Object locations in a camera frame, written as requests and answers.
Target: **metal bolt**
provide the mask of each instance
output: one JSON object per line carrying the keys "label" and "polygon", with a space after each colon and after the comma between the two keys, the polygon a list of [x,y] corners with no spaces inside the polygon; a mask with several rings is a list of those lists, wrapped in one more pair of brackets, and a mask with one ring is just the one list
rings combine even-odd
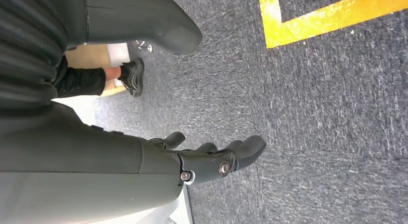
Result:
{"label": "metal bolt", "polygon": [[189,173],[189,172],[182,172],[180,178],[181,178],[183,181],[188,181],[188,180],[191,179],[191,173]]}
{"label": "metal bolt", "polygon": [[230,171],[230,164],[228,164],[228,162],[223,161],[220,165],[219,165],[219,174],[221,174],[221,176],[227,176],[227,174]]}
{"label": "metal bolt", "polygon": [[138,48],[141,49],[141,50],[142,49],[147,50],[149,53],[152,53],[152,51],[153,51],[153,47],[150,44],[149,44],[149,46],[139,46]]}

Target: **yellow line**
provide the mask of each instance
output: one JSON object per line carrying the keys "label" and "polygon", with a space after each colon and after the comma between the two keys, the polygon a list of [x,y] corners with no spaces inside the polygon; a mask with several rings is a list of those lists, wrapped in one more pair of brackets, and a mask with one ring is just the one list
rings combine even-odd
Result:
{"label": "yellow line", "polygon": [[282,23],[279,0],[259,0],[268,48],[308,39],[408,8],[408,0],[341,0]]}

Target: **robotic hand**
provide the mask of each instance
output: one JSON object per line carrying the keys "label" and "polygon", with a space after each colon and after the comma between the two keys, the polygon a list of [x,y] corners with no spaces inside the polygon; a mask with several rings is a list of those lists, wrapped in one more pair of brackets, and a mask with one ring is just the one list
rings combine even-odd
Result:
{"label": "robotic hand", "polygon": [[[151,139],[157,148],[172,150],[185,137],[174,132],[165,139]],[[225,149],[218,150],[213,143],[205,143],[196,150],[168,151],[180,158],[180,178],[185,184],[201,183],[221,179],[231,172],[246,168],[256,161],[266,148],[260,136],[251,136],[245,141],[231,142]]]}

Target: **person's leg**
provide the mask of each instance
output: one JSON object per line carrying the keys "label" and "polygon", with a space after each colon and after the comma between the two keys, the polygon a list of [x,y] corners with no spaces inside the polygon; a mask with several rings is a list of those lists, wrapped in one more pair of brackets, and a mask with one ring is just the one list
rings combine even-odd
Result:
{"label": "person's leg", "polygon": [[141,95],[143,91],[143,62],[138,59],[124,63],[119,67],[75,69],[68,67],[63,57],[57,66],[57,77],[52,82],[58,92],[58,98],[78,95],[101,95],[105,82],[119,79],[133,96]]}

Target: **black shoe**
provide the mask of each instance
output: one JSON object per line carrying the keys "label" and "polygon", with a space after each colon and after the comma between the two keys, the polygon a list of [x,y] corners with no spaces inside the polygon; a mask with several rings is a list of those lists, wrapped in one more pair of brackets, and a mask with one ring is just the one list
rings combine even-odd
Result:
{"label": "black shoe", "polygon": [[143,92],[143,61],[137,59],[130,63],[123,63],[120,68],[122,69],[122,76],[118,80],[122,81],[133,97],[140,96]]}

